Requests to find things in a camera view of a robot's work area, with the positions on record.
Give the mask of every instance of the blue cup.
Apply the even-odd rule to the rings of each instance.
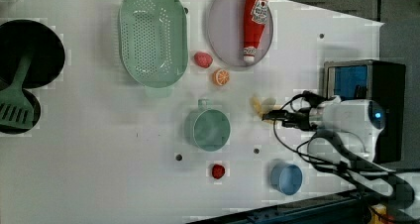
[[[277,164],[271,171],[272,187],[286,194],[295,194],[303,181],[302,170],[296,165],[286,163]]]

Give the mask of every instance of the small yellow object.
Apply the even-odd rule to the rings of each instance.
[[[269,111],[263,111],[264,110],[263,109],[263,106],[260,103],[260,100],[255,95],[251,98],[251,104],[253,105],[254,110],[257,112],[258,116],[261,119],[263,118],[264,112],[266,113],[266,112],[269,112],[270,111],[270,110]],[[273,121],[270,121],[270,120],[265,120],[265,122],[267,122],[269,124],[273,124],[274,123]]]
[[[386,215],[386,207],[382,204],[372,206],[371,208],[373,208],[380,215]],[[373,212],[370,212],[370,213],[371,213],[371,219],[368,222],[368,224],[383,224],[383,223],[385,223],[385,222],[382,222],[382,220],[380,220],[380,218],[376,214],[374,214]]]

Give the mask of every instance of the ketchup bottle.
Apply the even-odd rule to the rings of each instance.
[[[267,21],[268,0],[247,0],[244,11],[244,61],[255,60]]]

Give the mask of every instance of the light blue cup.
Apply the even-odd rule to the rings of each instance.
[[[277,164],[271,171],[272,187],[286,194],[295,194],[303,181],[302,170],[296,165],[286,163]]]
[[[231,134],[228,117],[211,109],[208,99],[198,100],[198,110],[188,115],[184,129],[187,140],[207,152],[221,149]]]

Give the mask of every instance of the black pan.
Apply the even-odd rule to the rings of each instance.
[[[21,54],[33,38],[37,38],[37,51],[23,87],[42,87],[58,77],[65,61],[59,37],[44,24],[15,20],[0,26],[0,80],[6,84],[12,82]]]

